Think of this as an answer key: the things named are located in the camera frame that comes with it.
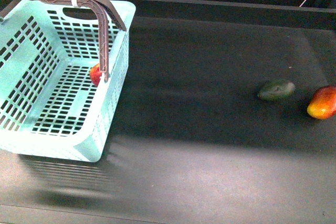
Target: black table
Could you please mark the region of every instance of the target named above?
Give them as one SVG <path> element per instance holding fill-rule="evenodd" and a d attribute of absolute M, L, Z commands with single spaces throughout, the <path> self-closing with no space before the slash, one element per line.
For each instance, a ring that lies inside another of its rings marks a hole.
<path fill-rule="evenodd" d="M 336 36 L 136 17 L 97 163 L 0 151 L 0 222 L 336 222 L 336 118 L 305 109 L 335 84 Z M 255 92 L 292 80 L 288 100 Z"/>

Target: plastic basket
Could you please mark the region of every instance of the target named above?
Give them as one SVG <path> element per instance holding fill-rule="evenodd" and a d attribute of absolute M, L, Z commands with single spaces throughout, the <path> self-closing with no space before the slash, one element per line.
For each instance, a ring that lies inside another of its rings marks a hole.
<path fill-rule="evenodd" d="M 82 20 L 63 13 L 73 1 L 22 0 L 0 24 L 1 149 L 86 162 L 101 157 L 128 69 L 135 6 L 76 0 L 98 18 Z M 98 62 L 96 88 L 89 71 Z"/>

